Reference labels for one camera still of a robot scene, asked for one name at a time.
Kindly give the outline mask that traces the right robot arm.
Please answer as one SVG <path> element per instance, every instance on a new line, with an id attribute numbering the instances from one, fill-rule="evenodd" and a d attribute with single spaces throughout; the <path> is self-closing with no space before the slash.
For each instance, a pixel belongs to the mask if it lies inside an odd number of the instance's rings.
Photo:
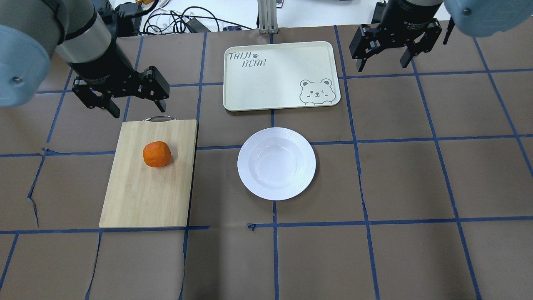
<path id="1" fill-rule="evenodd" d="M 369 58 L 386 49 L 406 49 L 400 59 L 402 68 L 420 53 L 430 52 L 442 33 L 435 16 L 442 6 L 451 16 L 444 44 L 454 28 L 467 36 L 489 37 L 513 29 L 533 11 L 531 0 L 389 0 L 379 24 L 375 28 L 360 25 L 350 42 L 358 72 Z"/>

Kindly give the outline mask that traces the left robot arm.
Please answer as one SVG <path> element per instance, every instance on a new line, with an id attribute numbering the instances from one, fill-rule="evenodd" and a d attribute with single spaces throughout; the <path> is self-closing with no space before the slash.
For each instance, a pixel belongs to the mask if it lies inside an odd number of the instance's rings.
<path id="1" fill-rule="evenodd" d="M 76 72 L 73 93 L 86 108 L 120 117 L 113 98 L 135 96 L 165 112 L 169 84 L 155 67 L 137 72 L 89 0 L 2 0 L 0 104 L 32 100 L 57 53 Z"/>

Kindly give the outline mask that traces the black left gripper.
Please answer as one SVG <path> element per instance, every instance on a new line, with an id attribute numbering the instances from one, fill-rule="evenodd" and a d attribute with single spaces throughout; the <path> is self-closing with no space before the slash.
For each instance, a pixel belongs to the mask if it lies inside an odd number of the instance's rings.
<path id="1" fill-rule="evenodd" d="M 100 108 L 114 118 L 120 117 L 120 109 L 112 101 L 114 97 L 135 96 L 152 101 L 160 112 L 166 112 L 169 84 L 155 66 L 144 72 L 136 72 L 116 40 L 97 59 L 84 63 L 68 63 L 77 76 L 72 85 L 73 93 L 86 108 Z"/>

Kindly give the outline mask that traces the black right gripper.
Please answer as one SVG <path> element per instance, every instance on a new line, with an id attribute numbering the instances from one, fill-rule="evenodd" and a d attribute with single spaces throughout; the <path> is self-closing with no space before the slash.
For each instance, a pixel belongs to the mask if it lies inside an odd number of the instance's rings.
<path id="1" fill-rule="evenodd" d="M 357 71 L 362 72 L 369 58 L 394 42 L 406 42 L 406 51 L 400 59 L 402 68 L 406 68 L 413 57 L 430 52 L 442 32 L 440 23 L 434 19 L 437 11 L 437 0 L 389 0 L 379 25 L 373 28 L 361 24 L 350 42 L 349 51 L 356 61 Z M 416 42 L 414 39 L 420 35 L 421 39 Z"/>

